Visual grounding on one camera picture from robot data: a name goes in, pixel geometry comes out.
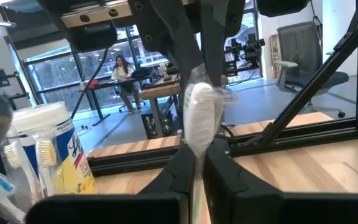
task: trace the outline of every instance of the wooden tabletop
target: wooden tabletop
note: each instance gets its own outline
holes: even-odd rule
[[[358,140],[270,152],[234,159],[264,181],[288,192],[358,193]],[[136,194],[162,169],[96,178],[101,194]],[[210,224],[204,191],[199,194],[199,224]]]
[[[163,82],[163,79],[161,78],[155,84],[162,83],[162,82]],[[222,75],[221,83],[222,83],[222,85],[227,84],[227,76]],[[145,90],[142,90],[139,93],[139,96],[142,99],[149,100],[149,99],[154,99],[154,98],[161,98],[161,97],[171,96],[171,95],[175,95],[175,94],[180,94],[180,85],[179,85],[179,83],[174,83],[174,84],[171,84],[171,85],[145,89]]]
[[[332,120],[329,116],[320,113],[309,113],[296,116],[287,127],[318,123],[323,121]],[[263,131],[263,129],[269,124],[269,122],[273,122],[273,120],[269,121],[261,121],[251,124],[243,124],[231,127],[231,131],[236,136],[241,136],[244,134],[253,134],[259,133]],[[120,144],[115,146],[102,147],[99,149],[93,149],[88,157],[104,157],[104,156],[112,156],[130,152],[139,152],[144,150],[152,150],[158,149],[161,147],[172,147],[178,146],[180,141],[179,136],[170,136],[165,138],[158,138],[152,140],[144,140],[139,142],[131,142],[127,144]]]

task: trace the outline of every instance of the jeans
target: jeans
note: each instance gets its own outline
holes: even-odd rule
[[[128,98],[128,94],[133,94],[135,98],[135,103],[137,109],[140,109],[140,98],[139,98],[139,91],[135,87],[134,84],[126,84],[125,86],[121,86],[120,94],[119,96],[122,99],[122,102],[124,102],[125,106],[128,108],[128,111],[133,111],[134,108],[132,107],[132,102]]]

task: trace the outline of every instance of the toothbrush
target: toothbrush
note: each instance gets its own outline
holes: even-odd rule
[[[34,170],[27,159],[23,147],[18,142],[14,142],[5,146],[4,152],[9,165],[13,169],[22,167],[30,185],[32,204],[35,204],[39,199],[39,191],[37,189],[39,188],[39,181],[34,177]]]
[[[37,157],[39,163],[39,173],[47,189],[47,195],[52,196],[55,193],[55,186],[50,175],[50,166],[57,163],[56,149],[48,139],[37,140]]]
[[[0,204],[20,222],[24,221],[25,213],[18,209],[9,199],[8,196],[14,194],[16,186],[10,183],[4,176],[0,175]]]

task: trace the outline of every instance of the white shirt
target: white shirt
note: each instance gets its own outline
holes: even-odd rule
[[[125,73],[124,67],[123,66],[118,66],[117,68],[114,69],[114,71],[112,71],[111,74],[111,79],[112,80],[125,80],[131,77],[132,72],[134,72],[134,70],[131,68],[131,66],[128,66],[128,74]]]

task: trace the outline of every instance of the gray floor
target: gray floor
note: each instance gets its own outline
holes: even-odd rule
[[[253,80],[229,86],[229,88],[235,94],[236,101],[225,108],[227,124],[247,124],[275,119],[293,99],[291,93],[281,92],[274,80]],[[356,114],[356,77],[350,77],[347,83],[335,86],[328,94],[314,97],[313,104],[340,108],[346,113],[346,118],[354,117]],[[308,108],[302,113],[314,111]],[[126,113],[118,112],[117,108],[109,108],[104,109],[103,113],[111,113],[111,115],[95,127],[90,125],[98,120],[95,112],[79,113],[74,120],[86,152],[97,147],[147,139],[139,112],[126,115]],[[323,111],[323,113],[339,119],[337,112]],[[88,125],[89,129],[81,130],[81,125]]]

